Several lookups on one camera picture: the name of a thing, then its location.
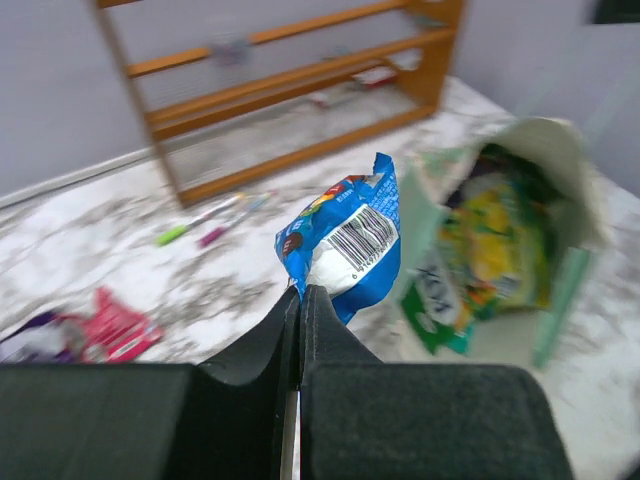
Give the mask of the purple snack packet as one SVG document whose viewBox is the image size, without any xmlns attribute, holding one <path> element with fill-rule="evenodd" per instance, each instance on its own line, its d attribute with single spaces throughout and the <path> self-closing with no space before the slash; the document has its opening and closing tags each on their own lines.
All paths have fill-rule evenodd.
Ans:
<svg viewBox="0 0 640 480">
<path fill-rule="evenodd" d="M 56 311 L 32 317 L 15 332 L 1 340 L 2 363 L 76 362 L 76 356 Z"/>
</svg>

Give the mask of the red snack packet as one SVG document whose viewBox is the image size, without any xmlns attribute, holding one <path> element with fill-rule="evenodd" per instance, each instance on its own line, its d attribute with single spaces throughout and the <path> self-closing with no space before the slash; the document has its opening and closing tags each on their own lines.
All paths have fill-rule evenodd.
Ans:
<svg viewBox="0 0 640 480">
<path fill-rule="evenodd" d="M 158 343 L 164 332 L 147 315 L 100 287 L 93 315 L 57 314 L 68 347 L 83 363 L 131 362 Z"/>
</svg>

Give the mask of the blue m&m snack packet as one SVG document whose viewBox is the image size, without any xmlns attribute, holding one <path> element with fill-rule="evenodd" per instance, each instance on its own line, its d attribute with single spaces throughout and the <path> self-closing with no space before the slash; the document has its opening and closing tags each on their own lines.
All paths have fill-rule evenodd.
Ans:
<svg viewBox="0 0 640 480">
<path fill-rule="evenodd" d="M 401 263 L 392 157 L 378 153 L 370 175 L 331 186 L 276 234 L 274 248 L 298 293 L 325 288 L 344 324 L 383 300 Z"/>
</svg>

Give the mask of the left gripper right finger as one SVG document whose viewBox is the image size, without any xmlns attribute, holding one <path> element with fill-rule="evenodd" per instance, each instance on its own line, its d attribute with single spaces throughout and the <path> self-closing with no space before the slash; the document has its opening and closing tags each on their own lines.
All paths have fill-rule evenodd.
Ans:
<svg viewBox="0 0 640 480">
<path fill-rule="evenodd" d="M 305 479 L 569 479 L 539 382 L 508 365 L 385 363 L 309 287 L 300 314 Z"/>
</svg>

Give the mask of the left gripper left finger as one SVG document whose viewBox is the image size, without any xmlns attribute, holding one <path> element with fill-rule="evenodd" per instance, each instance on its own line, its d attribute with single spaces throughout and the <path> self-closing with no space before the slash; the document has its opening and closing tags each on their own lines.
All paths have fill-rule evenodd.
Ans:
<svg viewBox="0 0 640 480">
<path fill-rule="evenodd" d="M 200 364 L 5 364 L 5 479 L 288 479 L 300 301 Z"/>
</svg>

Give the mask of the green yellow snack packet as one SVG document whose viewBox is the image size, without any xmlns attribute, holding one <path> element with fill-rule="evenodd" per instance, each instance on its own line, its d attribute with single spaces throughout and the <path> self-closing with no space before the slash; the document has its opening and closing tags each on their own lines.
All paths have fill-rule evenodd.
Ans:
<svg viewBox="0 0 640 480">
<path fill-rule="evenodd" d="M 473 178 L 451 198 L 458 203 L 440 227 L 438 244 L 473 318 L 547 308 L 554 235 L 545 207 L 501 173 Z"/>
</svg>

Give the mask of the green paper bag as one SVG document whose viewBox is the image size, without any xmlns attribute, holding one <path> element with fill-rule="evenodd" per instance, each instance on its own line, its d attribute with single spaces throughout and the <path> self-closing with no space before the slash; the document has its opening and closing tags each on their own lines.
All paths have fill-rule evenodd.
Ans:
<svg viewBox="0 0 640 480">
<path fill-rule="evenodd" d="M 581 132 L 529 117 L 418 154 L 400 207 L 393 299 L 409 357 L 545 368 L 609 242 Z"/>
</svg>

